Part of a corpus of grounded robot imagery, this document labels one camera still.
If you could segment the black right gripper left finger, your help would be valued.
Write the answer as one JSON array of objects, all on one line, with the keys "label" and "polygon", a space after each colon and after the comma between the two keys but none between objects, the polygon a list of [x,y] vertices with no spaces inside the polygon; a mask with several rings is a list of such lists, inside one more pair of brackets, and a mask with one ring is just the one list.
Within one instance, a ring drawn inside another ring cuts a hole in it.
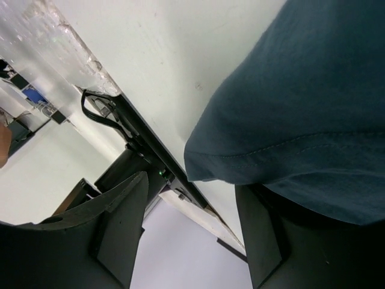
[{"label": "black right gripper left finger", "polygon": [[149,181],[138,172],[39,224],[1,224],[2,288],[129,288]]}]

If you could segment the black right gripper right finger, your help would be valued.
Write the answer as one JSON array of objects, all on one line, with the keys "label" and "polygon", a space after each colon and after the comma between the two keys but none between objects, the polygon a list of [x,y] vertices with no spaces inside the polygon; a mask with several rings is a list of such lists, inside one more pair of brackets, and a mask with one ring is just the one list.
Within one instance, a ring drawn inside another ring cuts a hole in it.
[{"label": "black right gripper right finger", "polygon": [[259,184],[235,195],[254,288],[384,287],[384,222],[341,222]]}]

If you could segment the blue-grey t-shirt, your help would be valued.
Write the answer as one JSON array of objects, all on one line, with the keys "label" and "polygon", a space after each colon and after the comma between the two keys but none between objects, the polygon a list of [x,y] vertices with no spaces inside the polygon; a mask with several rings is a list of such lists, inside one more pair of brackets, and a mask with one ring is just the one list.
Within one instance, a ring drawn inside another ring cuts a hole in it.
[{"label": "blue-grey t-shirt", "polygon": [[287,1],[217,88],[190,181],[262,184],[356,225],[384,219],[384,2]]}]

